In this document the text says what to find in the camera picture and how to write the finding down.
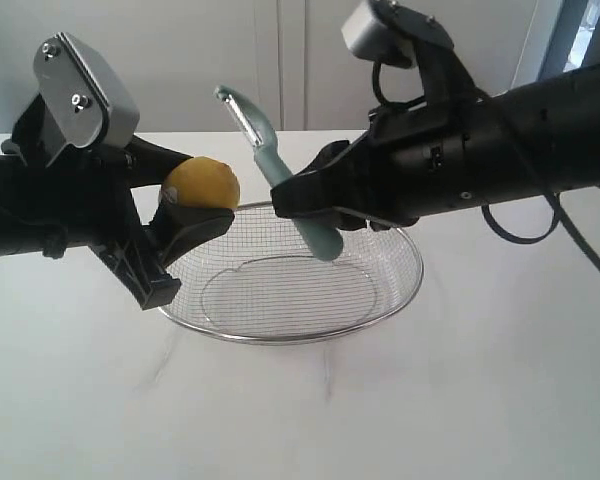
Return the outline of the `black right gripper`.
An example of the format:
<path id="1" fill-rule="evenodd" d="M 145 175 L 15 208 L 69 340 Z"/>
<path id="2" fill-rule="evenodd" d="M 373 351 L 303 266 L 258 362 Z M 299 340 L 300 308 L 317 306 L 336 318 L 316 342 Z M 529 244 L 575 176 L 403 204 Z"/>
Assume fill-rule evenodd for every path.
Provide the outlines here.
<path id="1" fill-rule="evenodd" d="M 352 145 L 349 140 L 327 144 L 298 174 L 273 187 L 278 217 L 379 232 L 483 203 L 473 149 L 495 130 L 493 102 L 453 50 L 418 44 L 415 57 L 422 95 L 388 99 L 380 85 L 384 63 L 374 61 L 371 83 L 378 106 L 367 132 Z"/>

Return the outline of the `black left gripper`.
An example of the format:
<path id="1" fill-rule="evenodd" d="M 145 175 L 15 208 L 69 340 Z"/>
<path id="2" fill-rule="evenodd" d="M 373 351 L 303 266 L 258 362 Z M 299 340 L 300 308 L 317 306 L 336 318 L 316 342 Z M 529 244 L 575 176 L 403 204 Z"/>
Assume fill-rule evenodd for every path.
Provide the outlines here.
<path id="1" fill-rule="evenodd" d="M 43 164 L 44 102 L 36 95 L 0 155 L 0 254 L 60 259 L 86 246 L 144 310 L 168 304 L 181 283 L 167 267 L 227 233 L 235 215 L 161 201 L 143 224 L 132 189 L 161 185 L 191 158 L 133 136 L 123 148 L 67 148 Z"/>

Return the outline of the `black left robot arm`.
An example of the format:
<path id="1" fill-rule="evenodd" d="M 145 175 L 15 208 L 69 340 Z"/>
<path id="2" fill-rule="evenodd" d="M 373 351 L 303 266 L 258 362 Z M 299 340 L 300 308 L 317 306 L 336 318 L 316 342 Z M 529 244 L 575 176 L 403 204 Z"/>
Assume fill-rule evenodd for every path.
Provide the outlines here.
<path id="1" fill-rule="evenodd" d="M 169 304 L 181 287 L 168 267 L 228 232 L 240 199 L 225 163 L 190 157 L 132 136 L 63 147 L 48 162 L 52 116 L 40 95 L 0 154 L 0 257 L 62 258 L 88 247 L 143 310 Z"/>

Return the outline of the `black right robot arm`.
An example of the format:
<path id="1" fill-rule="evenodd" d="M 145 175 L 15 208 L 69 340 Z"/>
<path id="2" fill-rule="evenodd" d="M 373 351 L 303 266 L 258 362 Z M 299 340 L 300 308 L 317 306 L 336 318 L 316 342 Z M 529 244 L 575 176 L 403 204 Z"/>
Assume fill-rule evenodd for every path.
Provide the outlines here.
<path id="1" fill-rule="evenodd" d="M 353 230 L 600 187 L 600 62 L 480 100 L 451 50 L 418 43 L 434 101 L 384 107 L 353 142 L 324 147 L 275 187 L 278 216 Z"/>

